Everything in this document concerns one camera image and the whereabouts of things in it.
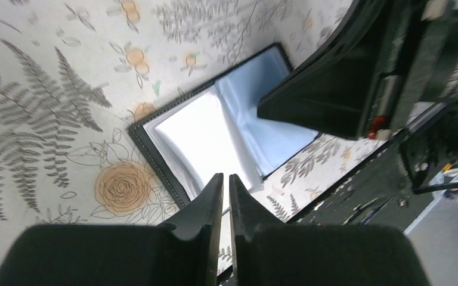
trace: cable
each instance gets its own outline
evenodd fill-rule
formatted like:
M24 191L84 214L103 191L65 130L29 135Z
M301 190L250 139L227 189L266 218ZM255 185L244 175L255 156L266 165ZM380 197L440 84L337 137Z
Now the cable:
M440 190L443 190L443 189L455 189L455 188L458 188L458 182L457 183L434 185L434 186L422 186L420 188L412 189L411 191L416 195L420 195L420 194L426 194L428 192L440 191Z

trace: black cable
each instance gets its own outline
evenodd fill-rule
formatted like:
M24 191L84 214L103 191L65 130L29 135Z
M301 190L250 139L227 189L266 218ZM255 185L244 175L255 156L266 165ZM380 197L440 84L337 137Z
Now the black cable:
M440 184L440 185L434 185L434 186L422 186L420 188L412 189L411 191L416 195L420 195L420 194L426 194L428 192L440 191L443 189L456 189L456 188L458 188L458 182L449 183L449 184Z

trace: floral tablecloth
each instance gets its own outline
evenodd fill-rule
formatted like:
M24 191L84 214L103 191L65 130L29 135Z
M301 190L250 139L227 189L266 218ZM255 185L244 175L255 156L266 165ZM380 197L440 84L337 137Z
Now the floral tablecloth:
M0 263L36 223L142 225L173 215L178 207L125 128L273 42L297 66L350 3L0 0ZM377 146L322 136L255 197L287 220ZM231 263L222 220L219 272Z

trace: fern leaf print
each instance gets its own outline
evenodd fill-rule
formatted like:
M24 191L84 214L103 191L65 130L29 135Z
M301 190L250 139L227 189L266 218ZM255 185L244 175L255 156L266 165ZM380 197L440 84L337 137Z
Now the fern leaf print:
M0 171L7 169L28 208L39 212L36 200L38 173L47 171L52 182L69 185L65 155L83 128L102 132L92 117L91 104L109 108L101 87L93 88L72 69L59 49L60 81L49 75L31 56L12 43L1 40L22 65L27 79L3 84L0 76ZM25 126L29 131L19 132ZM0 220L3 177L0 176Z

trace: rose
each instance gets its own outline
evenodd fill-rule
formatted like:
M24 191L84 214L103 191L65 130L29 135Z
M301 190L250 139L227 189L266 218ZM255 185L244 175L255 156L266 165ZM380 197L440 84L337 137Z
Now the rose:
M136 110L134 111L134 121L138 121L147 117L149 114L155 111L155 107L152 104L147 102L142 102L138 105Z
M147 204L152 188L159 186L149 166L124 161L104 168L97 176L95 199L116 216L126 216Z

